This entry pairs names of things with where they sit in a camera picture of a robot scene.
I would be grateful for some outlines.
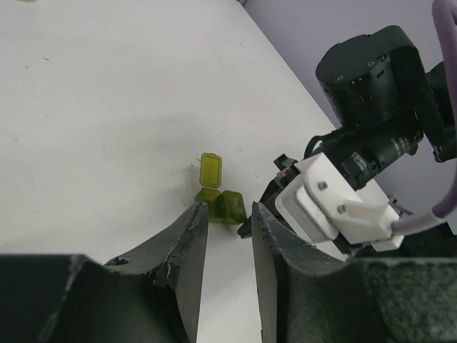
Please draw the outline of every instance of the gray wall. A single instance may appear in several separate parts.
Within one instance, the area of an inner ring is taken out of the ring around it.
[[[360,34],[396,24],[421,52],[428,71],[442,60],[431,0],[247,0],[245,8],[330,120],[339,125],[315,77],[326,51]],[[451,183],[455,162],[437,164],[426,139],[377,177],[387,194],[417,212],[435,204]],[[457,231],[457,213],[449,218]]]

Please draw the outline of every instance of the green translucent cube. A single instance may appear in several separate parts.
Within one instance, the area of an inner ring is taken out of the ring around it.
[[[224,220],[224,213],[218,208],[216,200],[221,196],[217,189],[202,188],[195,196],[195,201],[208,204],[209,221],[211,223],[221,223]]]
[[[224,191],[216,199],[216,208],[223,214],[224,224],[238,225],[247,220],[243,195],[238,192]]]

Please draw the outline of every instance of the metal screw head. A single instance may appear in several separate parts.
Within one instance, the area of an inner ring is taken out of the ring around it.
[[[346,205],[340,205],[338,206],[338,212],[344,213],[347,211]]]
[[[322,181],[319,183],[319,189],[323,191],[324,189],[327,189],[328,184],[325,181]]]

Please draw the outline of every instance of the black wire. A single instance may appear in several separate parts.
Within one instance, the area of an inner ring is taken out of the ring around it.
[[[310,139],[308,145],[306,146],[305,149],[305,154],[303,155],[303,159],[307,159],[308,157],[311,156],[311,154],[314,151],[314,147],[316,146],[317,143],[319,143],[322,140],[323,136],[314,136],[313,138]]]

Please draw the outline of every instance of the small plastic box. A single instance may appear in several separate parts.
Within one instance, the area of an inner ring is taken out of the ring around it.
[[[204,187],[219,188],[222,183],[222,158],[216,154],[201,155],[200,184]]]

